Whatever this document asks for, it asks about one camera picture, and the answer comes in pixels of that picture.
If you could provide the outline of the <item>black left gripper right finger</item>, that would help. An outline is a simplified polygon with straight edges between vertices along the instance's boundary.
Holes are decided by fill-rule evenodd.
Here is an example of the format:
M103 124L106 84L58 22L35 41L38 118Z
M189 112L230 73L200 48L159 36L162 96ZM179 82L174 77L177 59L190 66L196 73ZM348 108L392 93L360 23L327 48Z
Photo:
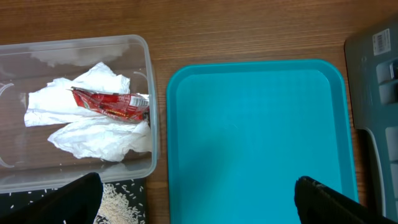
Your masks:
M302 224L397 224L308 176L296 181L294 202Z

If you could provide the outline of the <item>grey dishwasher rack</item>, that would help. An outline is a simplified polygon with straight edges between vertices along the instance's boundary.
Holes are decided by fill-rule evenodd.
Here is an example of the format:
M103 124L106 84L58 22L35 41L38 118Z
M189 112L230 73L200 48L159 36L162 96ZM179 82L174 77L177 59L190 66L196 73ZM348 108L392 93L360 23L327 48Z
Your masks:
M368 140L377 211L397 220L397 14L345 41L354 128Z

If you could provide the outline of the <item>teal serving tray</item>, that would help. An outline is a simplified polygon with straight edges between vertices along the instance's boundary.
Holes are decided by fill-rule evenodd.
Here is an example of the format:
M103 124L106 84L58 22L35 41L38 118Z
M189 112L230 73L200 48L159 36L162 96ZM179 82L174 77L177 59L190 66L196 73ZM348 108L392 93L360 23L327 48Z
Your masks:
M304 175L358 199L345 82L332 64L190 65L166 99L172 223L298 223Z

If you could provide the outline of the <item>white napkin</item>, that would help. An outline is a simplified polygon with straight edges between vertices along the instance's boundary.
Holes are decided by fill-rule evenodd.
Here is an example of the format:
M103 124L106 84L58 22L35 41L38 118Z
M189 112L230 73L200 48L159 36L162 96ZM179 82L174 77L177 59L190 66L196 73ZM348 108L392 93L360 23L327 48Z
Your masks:
M94 157L121 162L130 150L151 152L152 136L148 121L118 121L79 107L70 91L77 87L103 93L131 94L130 82L130 78L115 74L103 62L74 80L56 78L45 88L29 93L25 126L62 125L48 140L77 159Z

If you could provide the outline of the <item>red snack wrapper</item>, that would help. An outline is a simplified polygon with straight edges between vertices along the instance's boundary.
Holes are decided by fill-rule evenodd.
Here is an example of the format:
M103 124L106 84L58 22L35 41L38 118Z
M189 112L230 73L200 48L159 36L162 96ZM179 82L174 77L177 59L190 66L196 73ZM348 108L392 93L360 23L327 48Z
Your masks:
M79 107L125 122L150 120L149 99L140 94L103 93L83 88L70 89Z

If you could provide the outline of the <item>clear plastic waste bin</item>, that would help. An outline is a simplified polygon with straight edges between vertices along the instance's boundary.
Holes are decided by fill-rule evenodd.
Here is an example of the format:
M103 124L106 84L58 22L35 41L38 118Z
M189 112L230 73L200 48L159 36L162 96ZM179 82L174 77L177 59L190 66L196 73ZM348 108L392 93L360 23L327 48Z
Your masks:
M103 62L130 78L130 92L148 95L151 152L130 150L121 162L77 159L49 142L60 124L27 127L29 93L56 78L74 80ZM1 47L1 192L23 192L66 185L91 172L104 182L151 174L159 157L159 116L154 68L147 42L138 35L60 40Z

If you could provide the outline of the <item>spilled rice pile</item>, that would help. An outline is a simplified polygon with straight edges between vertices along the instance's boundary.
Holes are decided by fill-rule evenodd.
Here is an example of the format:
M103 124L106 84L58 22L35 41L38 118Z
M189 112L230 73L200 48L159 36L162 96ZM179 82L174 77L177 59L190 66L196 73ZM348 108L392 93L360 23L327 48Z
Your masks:
M140 224L140 211L129 205L125 194L113 184L103 184L101 204L93 224Z

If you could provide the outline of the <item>black plastic tray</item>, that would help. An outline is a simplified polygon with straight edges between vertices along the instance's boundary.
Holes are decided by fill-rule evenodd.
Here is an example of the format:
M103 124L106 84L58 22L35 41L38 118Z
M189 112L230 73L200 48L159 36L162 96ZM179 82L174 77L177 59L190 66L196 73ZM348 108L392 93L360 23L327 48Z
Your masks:
M136 207L140 211L140 224L146 222L147 200L144 179L129 179L119 182L108 182L105 184L113 184L116 187L117 192L125 194L129 200L129 205L131 207ZM3 217L15 212L16 210L30 205L55 191L57 191L56 188L51 188L1 194L1 216Z

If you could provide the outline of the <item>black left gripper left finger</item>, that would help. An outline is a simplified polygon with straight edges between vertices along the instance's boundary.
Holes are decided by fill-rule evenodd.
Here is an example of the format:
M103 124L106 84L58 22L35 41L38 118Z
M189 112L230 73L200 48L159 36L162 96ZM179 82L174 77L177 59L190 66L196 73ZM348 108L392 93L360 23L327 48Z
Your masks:
M101 206L103 184L92 172L30 205L1 217L1 223L93 223Z

